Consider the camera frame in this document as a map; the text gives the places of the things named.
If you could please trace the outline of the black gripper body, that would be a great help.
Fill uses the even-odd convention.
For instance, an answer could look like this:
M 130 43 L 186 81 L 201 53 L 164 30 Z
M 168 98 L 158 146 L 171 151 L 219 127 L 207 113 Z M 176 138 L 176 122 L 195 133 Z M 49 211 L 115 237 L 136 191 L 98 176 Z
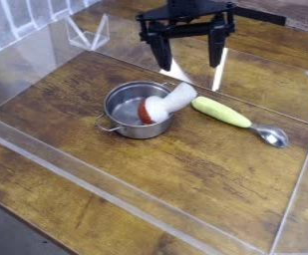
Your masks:
M 166 4 L 136 15 L 140 24 L 140 40 L 150 42 L 154 36 L 162 39 L 198 36 L 219 27 L 229 35 L 234 32 L 230 2 L 213 0 L 166 0 Z

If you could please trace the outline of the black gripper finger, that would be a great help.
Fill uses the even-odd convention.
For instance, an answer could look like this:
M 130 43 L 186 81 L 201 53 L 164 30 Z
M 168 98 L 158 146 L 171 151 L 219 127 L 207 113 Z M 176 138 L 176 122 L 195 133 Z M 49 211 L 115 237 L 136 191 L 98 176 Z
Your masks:
M 150 34 L 147 43 L 151 46 L 151 51 L 152 51 L 158 66 L 164 71 L 168 72 L 170 65 L 171 65 L 171 52 L 170 52 L 168 39 L 166 39 L 159 34 Z
M 225 26 L 214 25 L 207 34 L 207 47 L 209 47 L 209 65 L 215 68 L 221 61 L 222 48 L 225 45 Z

